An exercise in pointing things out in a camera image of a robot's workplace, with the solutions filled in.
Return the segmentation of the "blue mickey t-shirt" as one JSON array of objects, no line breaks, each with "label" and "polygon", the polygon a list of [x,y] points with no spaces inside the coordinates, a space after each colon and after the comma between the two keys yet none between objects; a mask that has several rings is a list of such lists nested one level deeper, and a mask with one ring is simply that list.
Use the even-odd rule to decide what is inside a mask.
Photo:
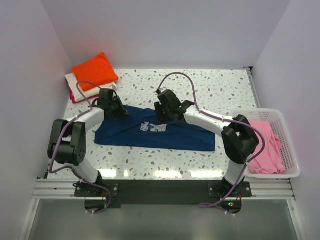
[{"label": "blue mickey t-shirt", "polygon": [[156,111],[125,106],[128,115],[109,117],[95,132],[94,143],[102,146],[214,152],[216,135],[180,121],[160,124]]}]

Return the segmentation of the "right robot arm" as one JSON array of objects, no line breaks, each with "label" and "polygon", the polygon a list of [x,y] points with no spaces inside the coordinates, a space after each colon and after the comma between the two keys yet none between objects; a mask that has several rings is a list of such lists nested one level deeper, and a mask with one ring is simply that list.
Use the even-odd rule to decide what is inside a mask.
[{"label": "right robot arm", "polygon": [[223,117],[199,110],[194,102],[181,102],[169,89],[163,92],[157,90],[156,93],[159,101],[154,107],[159,123],[180,121],[222,138],[229,163],[221,187],[227,196],[235,196],[241,190],[244,167],[260,143],[248,119],[241,114],[237,117]]}]

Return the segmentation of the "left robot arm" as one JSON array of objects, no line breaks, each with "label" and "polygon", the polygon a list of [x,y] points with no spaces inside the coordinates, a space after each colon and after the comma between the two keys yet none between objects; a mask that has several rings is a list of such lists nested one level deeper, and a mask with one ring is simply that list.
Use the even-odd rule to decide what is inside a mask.
[{"label": "left robot arm", "polygon": [[128,114],[116,91],[102,88],[88,110],[70,119],[56,119],[47,150],[49,173],[69,169],[86,184],[88,193],[99,196],[104,190],[104,184],[101,173],[86,158],[87,132],[110,117],[120,118]]}]

